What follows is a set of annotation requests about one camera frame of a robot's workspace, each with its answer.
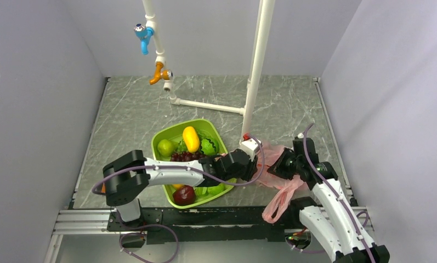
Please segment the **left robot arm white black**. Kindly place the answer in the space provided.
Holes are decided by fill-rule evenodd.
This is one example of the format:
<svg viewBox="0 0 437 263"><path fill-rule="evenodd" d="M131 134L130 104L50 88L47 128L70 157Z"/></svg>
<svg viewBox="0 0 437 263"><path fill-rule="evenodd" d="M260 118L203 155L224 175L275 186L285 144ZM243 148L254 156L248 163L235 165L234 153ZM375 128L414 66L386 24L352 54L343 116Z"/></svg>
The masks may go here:
<svg viewBox="0 0 437 263"><path fill-rule="evenodd" d="M106 204L117 208L129 230L143 223L138 195L147 187L182 184L191 187L231 185L231 179L250 184L257 171L258 157L237 149L225 155L209 156L189 162L167 162L146 158L133 150L103 167Z"/></svg>

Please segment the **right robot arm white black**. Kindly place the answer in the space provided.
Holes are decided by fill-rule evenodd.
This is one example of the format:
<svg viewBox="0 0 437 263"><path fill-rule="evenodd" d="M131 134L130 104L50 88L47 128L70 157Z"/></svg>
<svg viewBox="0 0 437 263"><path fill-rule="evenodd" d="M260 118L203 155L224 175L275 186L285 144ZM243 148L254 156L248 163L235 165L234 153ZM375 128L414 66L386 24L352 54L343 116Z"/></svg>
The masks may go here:
<svg viewBox="0 0 437 263"><path fill-rule="evenodd" d="M389 262L388 249L377 245L356 217L337 173L331 163L319 161L311 138L299 134L267 171L282 179L299 175L319 200L320 205L311 197L291 201L288 221L306 227L332 262Z"/></svg>

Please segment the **pink plastic bag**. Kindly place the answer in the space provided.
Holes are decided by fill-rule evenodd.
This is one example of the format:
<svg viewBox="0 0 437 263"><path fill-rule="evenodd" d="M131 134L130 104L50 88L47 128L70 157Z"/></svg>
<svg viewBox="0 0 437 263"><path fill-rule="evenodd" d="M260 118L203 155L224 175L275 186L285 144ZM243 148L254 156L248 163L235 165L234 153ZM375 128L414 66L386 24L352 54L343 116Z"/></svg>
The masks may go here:
<svg viewBox="0 0 437 263"><path fill-rule="evenodd" d="M258 154L257 172L261 173L261 176L257 179L257 183L278 190L262 213L263 220L271 224L276 223L283 215L295 192L303 192L308 189L307 184L301 180L298 174L286 180L267 171L283 153L284 148L283 145L271 145L268 141L263 141L263 152Z"/></svg>

